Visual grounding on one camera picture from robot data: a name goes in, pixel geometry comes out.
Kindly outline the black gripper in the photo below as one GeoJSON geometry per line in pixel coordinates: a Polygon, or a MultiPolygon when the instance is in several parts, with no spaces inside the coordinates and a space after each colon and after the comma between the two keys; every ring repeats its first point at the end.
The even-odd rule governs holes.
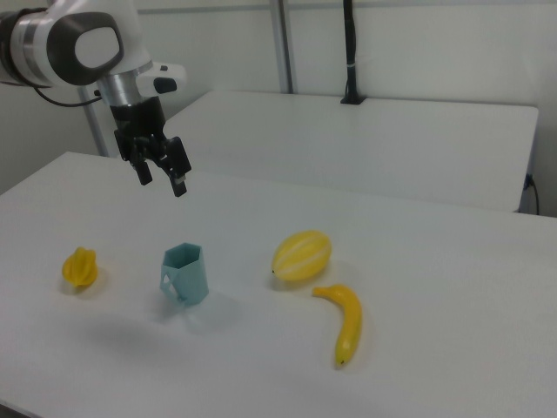
{"type": "Polygon", "coordinates": [[[181,138],[164,135],[166,119],[160,99],[148,98],[138,104],[111,106],[110,109],[117,127],[114,135],[121,159],[135,170],[140,184],[149,184],[152,176],[138,138],[145,139],[156,149],[154,162],[168,177],[174,195],[186,194],[186,174],[191,170],[191,163],[181,138]]]}

